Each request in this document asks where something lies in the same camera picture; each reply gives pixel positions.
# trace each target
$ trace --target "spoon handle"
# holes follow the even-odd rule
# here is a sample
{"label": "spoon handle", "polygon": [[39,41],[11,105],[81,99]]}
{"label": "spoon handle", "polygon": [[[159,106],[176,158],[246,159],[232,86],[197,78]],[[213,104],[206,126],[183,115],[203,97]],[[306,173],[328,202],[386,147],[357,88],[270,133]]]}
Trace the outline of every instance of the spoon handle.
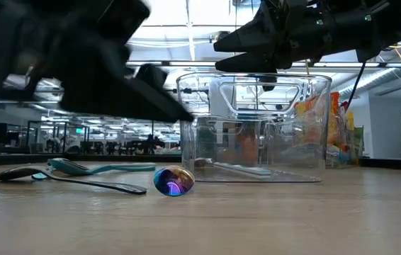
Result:
{"label": "spoon handle", "polygon": [[69,183],[78,183],[78,184],[85,184],[90,186],[96,186],[100,188],[109,188],[116,191],[122,191],[129,194],[134,195],[144,195],[147,193],[147,189],[141,186],[126,184],[126,183],[109,183],[109,182],[101,182],[101,181],[82,181],[82,180],[74,180],[68,178],[60,178],[53,175],[46,175],[50,179],[55,181],[64,181]]}

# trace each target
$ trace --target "black spoon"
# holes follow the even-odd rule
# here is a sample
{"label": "black spoon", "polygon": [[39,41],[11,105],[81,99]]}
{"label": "black spoon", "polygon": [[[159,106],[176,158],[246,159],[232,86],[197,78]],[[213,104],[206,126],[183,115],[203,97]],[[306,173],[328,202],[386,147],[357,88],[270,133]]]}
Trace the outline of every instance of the black spoon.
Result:
{"label": "black spoon", "polygon": [[0,173],[0,181],[10,181],[17,178],[32,176],[33,174],[44,174],[49,179],[55,181],[65,181],[70,183],[78,183],[85,184],[90,186],[109,188],[116,191],[122,191],[129,194],[135,195],[144,195],[147,192],[147,189],[141,186],[125,184],[125,183],[108,183],[108,182],[100,182],[100,181],[81,181],[74,180],[69,178],[61,178],[52,175],[49,171],[42,166],[20,166],[13,169],[5,170]]}

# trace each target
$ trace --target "black cable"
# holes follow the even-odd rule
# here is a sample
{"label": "black cable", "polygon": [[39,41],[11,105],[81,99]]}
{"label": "black cable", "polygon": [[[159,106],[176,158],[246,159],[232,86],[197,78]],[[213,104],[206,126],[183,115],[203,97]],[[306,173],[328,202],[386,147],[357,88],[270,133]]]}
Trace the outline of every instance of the black cable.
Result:
{"label": "black cable", "polygon": [[356,91],[356,87],[358,87],[359,80],[360,80],[361,77],[363,76],[364,67],[366,67],[366,61],[363,62],[363,65],[361,66],[361,70],[359,70],[359,74],[358,74],[358,76],[356,77],[355,86],[354,86],[354,89],[351,91],[350,98],[349,98],[349,105],[347,106],[347,110],[350,108],[351,100],[352,100],[352,99],[354,98],[354,96],[355,96],[355,91]]}

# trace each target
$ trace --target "teal spoon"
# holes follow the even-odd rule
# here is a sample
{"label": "teal spoon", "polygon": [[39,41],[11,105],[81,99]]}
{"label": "teal spoon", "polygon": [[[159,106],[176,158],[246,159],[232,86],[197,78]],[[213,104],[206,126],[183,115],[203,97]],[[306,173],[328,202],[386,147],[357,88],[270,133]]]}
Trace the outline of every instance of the teal spoon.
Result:
{"label": "teal spoon", "polygon": [[[155,171],[156,168],[155,163],[125,163],[125,164],[109,164],[90,169],[63,158],[49,159],[47,161],[47,164],[49,166],[47,168],[47,171],[49,171],[50,173],[52,173],[54,170],[58,170],[69,176],[90,176],[111,170],[129,171],[129,172]],[[44,180],[46,178],[47,176],[44,174],[32,175],[32,179],[37,181]]]}

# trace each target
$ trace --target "table surface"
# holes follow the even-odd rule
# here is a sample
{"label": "table surface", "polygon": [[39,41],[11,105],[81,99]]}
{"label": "table surface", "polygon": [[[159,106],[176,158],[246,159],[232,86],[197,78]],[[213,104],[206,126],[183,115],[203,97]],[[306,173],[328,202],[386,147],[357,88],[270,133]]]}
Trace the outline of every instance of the table surface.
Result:
{"label": "table surface", "polygon": [[331,169],[319,184],[197,183],[178,198],[158,193],[151,173],[86,179],[150,189],[0,183],[0,255],[401,255],[401,171]]}

